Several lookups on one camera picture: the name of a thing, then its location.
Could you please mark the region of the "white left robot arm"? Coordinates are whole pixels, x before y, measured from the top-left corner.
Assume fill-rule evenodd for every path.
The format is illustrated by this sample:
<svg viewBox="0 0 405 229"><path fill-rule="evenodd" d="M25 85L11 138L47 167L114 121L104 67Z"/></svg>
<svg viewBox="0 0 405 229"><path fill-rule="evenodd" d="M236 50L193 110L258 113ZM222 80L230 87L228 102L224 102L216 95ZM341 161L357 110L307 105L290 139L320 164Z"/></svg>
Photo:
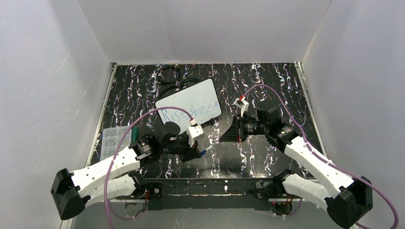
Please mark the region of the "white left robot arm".
<svg viewBox="0 0 405 229"><path fill-rule="evenodd" d="M154 197L157 186L149 185L139 169L164 154L178 155L182 162L200 158L198 139L203 137L201 125L189 126L181 133L177 124L168 122L162 133L145 134L101 162L72 172L66 168L58 171L50 193L60 219L74 218L86 207L105 199Z"/></svg>

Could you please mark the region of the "white whiteboard marker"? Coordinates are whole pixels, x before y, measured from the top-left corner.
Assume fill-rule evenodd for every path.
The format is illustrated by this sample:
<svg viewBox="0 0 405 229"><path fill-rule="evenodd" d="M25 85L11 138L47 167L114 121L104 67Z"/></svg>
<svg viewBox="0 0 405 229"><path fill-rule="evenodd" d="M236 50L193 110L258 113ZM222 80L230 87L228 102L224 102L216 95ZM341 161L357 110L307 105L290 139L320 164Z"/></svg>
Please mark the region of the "white whiteboard marker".
<svg viewBox="0 0 405 229"><path fill-rule="evenodd" d="M219 142L215 142L215 143L213 143L212 145L210 145L209 147L207 147L207 148L204 149L204 150L206 150L206 152L207 152L207 151L213 149L213 148L214 148L215 146L217 146L218 144L219 144Z"/></svg>

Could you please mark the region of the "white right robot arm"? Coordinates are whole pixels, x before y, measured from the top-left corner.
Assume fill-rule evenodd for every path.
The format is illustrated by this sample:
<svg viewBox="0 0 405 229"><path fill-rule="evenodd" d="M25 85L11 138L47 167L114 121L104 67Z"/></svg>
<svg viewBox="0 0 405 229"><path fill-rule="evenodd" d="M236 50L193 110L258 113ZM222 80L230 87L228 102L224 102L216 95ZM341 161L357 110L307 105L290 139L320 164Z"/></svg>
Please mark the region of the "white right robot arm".
<svg viewBox="0 0 405 229"><path fill-rule="evenodd" d="M257 109L256 117L247 114L249 103L236 100L241 109L220 142L243 142L250 135L264 135L266 140L307 169L317 182L311 182L290 170L273 178L274 191L292 194L325 210L340 227L348 229L373 208L373 192L363 182L334 168L317 150L310 150L302 133L281 119L276 108Z"/></svg>

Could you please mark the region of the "white whiteboard black frame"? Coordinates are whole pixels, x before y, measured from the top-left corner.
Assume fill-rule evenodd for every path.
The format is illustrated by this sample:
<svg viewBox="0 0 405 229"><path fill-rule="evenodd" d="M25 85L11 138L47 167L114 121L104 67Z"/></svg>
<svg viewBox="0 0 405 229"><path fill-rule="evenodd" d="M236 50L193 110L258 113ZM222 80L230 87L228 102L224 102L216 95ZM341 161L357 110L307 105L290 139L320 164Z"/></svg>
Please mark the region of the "white whiteboard black frame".
<svg viewBox="0 0 405 229"><path fill-rule="evenodd" d="M220 117L223 113L212 78L205 79L155 102L156 108L166 106L175 106L185 110L165 108L158 111L164 124L174 122L181 128L182 132L190 126L190 118L186 113L190 113L199 125Z"/></svg>

